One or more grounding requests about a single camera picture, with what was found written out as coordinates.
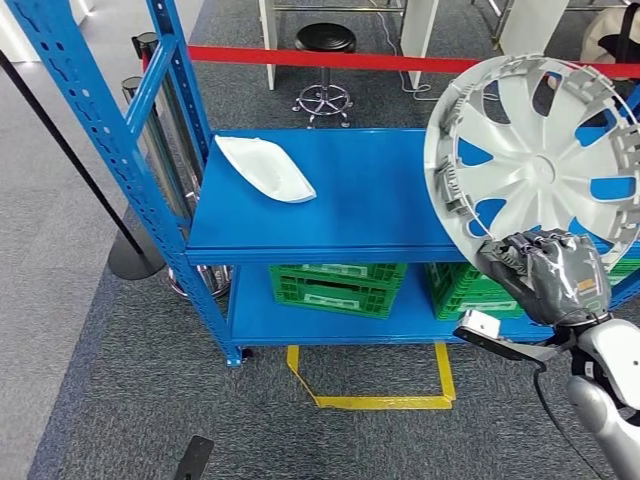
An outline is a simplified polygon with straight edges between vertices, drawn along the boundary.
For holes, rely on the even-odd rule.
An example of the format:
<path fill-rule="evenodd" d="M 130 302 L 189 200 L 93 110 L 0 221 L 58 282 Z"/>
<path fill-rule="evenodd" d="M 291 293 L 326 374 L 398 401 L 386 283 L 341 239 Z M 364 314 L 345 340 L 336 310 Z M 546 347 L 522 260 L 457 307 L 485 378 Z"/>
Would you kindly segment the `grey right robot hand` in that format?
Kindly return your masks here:
<path fill-rule="evenodd" d="M 476 253 L 475 267 L 538 324 L 574 327 L 609 315 L 607 272 L 586 235 L 554 229 L 488 240 Z"/>

